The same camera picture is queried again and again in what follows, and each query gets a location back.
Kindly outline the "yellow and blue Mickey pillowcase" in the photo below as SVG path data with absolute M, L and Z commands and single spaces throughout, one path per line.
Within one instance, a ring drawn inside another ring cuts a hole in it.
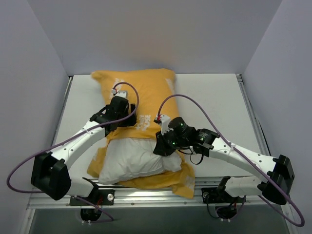
M 111 140 L 123 138 L 153 139 L 160 127 L 155 124 L 157 113 L 171 118 L 179 116 L 175 92 L 175 73 L 168 69 L 150 69 L 141 71 L 94 71 L 91 77 L 96 80 L 102 91 L 106 104 L 109 104 L 113 95 L 111 90 L 126 90 L 128 100 L 137 103 L 136 124 L 131 127 L 119 127 L 106 138 L 106 146 L 99 148 L 91 160 L 87 174 L 99 180 L 106 147 Z M 163 172 L 158 175 L 134 178 L 128 181 L 117 182 L 120 185 L 138 189 L 170 188 L 175 195 L 193 198 L 195 190 L 195 172 L 186 162 L 182 153 L 176 152 L 182 159 L 181 170 L 178 172 Z

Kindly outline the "white pillow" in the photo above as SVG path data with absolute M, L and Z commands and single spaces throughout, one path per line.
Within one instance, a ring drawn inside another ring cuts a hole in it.
M 181 170 L 182 159 L 178 153 L 160 156 L 153 153 L 156 141 L 153 139 L 123 138 L 111 140 L 104 156 L 99 181 L 115 184 L 134 178 L 148 177 L 163 172 Z

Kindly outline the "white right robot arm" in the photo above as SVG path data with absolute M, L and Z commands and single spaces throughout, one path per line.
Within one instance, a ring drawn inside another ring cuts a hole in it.
M 261 195 L 268 201 L 285 205 L 295 178 L 288 157 L 266 156 L 230 143 L 220 134 L 208 129 L 188 126 L 183 118 L 166 115 L 155 117 L 160 126 L 156 133 L 154 154 L 170 156 L 176 151 L 187 155 L 201 155 L 223 160 L 248 173 L 249 176 L 225 176 L 216 195 L 222 201 L 232 197 Z

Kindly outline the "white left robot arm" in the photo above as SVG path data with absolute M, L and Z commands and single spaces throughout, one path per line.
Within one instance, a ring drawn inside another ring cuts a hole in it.
M 99 197 L 98 185 L 84 177 L 71 177 L 69 170 L 91 146 L 118 127 L 134 126 L 135 111 L 136 106 L 129 103 L 127 92 L 117 92 L 110 104 L 93 114 L 66 143 L 35 157 L 31 184 L 54 200 L 70 195 L 80 196 L 86 204 L 94 204 Z

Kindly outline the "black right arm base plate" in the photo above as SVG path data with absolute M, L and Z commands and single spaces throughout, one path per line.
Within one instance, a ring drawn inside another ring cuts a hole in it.
M 246 197 L 231 197 L 226 192 L 219 192 L 216 187 L 201 188 L 202 201 L 213 219 L 230 222 L 236 217 L 246 202 Z

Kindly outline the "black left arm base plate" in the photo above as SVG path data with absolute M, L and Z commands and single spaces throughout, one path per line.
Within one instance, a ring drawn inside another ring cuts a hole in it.
M 82 222 L 104 223 L 112 222 L 114 218 L 104 211 L 102 206 L 112 206 L 115 199 L 115 190 L 113 189 L 99 189 L 91 192 L 88 197 L 71 196 L 70 206 L 90 206 L 90 209 L 81 208 L 78 214 Z

